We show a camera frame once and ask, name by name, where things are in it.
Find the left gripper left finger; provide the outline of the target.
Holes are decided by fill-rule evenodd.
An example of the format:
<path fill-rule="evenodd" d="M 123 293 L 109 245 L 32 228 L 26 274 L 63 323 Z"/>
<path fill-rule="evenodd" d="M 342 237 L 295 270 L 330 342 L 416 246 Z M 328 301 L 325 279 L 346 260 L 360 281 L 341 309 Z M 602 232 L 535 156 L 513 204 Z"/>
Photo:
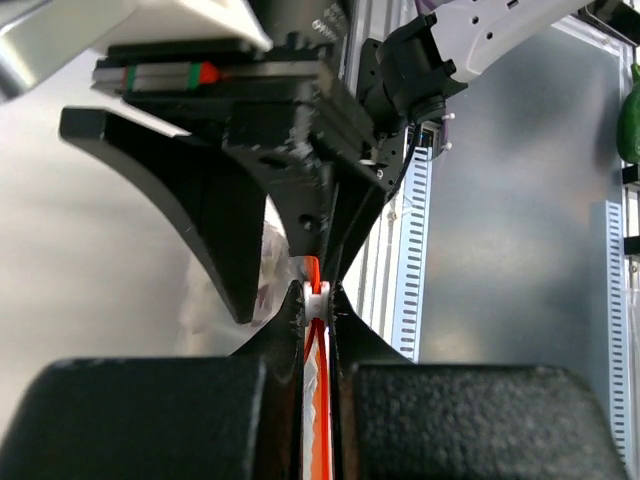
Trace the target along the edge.
<path fill-rule="evenodd" d="M 26 390 L 5 479 L 298 479 L 304 299 L 227 357 L 68 359 Z"/>

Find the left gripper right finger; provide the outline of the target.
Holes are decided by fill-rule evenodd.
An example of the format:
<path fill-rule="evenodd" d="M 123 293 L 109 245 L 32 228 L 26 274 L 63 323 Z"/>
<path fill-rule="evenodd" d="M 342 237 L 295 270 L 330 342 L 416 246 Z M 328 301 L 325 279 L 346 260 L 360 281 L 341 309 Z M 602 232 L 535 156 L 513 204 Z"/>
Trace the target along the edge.
<path fill-rule="evenodd" d="M 340 479 L 624 479 L 588 385 L 549 366 L 415 364 L 333 288 Z"/>

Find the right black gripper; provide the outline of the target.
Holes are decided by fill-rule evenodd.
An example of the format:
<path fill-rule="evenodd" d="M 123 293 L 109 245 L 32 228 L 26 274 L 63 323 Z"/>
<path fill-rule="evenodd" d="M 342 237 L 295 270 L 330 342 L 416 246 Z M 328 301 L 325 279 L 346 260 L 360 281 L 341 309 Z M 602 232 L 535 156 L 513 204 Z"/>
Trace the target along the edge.
<path fill-rule="evenodd" d="M 237 39 L 119 41 L 97 61 L 95 86 L 179 133 L 66 107 L 59 136 L 140 190 L 247 324 L 267 199 L 290 254 L 318 258 L 335 277 L 362 244 L 356 199 L 397 186 L 398 151 L 338 78 L 336 55 L 295 37 L 266 53 Z"/>

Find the clear zip top bag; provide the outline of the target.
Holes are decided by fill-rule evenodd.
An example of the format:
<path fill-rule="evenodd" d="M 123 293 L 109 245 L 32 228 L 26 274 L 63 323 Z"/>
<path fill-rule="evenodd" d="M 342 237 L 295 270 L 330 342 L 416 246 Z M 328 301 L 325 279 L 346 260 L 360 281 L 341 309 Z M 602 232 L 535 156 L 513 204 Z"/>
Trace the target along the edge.
<path fill-rule="evenodd" d="M 179 314 L 179 350 L 190 356 L 228 355 L 253 337 L 275 316 L 291 281 L 305 282 L 305 261 L 289 255 L 283 230 L 265 222 L 261 263 L 253 320 L 236 323 L 200 261 L 192 256 L 186 272 L 186 297 Z M 312 326 L 305 328 L 303 376 L 303 477 L 323 479 L 328 471 L 322 460 L 318 398 L 318 346 Z"/>

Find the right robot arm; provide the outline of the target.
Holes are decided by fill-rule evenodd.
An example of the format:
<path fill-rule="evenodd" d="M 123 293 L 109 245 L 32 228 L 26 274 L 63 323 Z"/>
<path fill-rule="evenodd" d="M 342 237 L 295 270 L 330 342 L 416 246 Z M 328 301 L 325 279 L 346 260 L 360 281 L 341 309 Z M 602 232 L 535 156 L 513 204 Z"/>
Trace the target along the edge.
<path fill-rule="evenodd" d="M 361 49 L 361 83 L 340 79 L 353 41 L 343 1 L 254 1 L 265 46 L 216 39 L 114 40 L 94 82 L 178 128 L 167 136 L 112 111 L 67 107 L 60 137 L 139 189 L 211 277 L 234 320 L 253 320 L 264 209 L 295 257 L 344 277 L 408 168 L 404 128 L 577 1 L 450 1 Z"/>

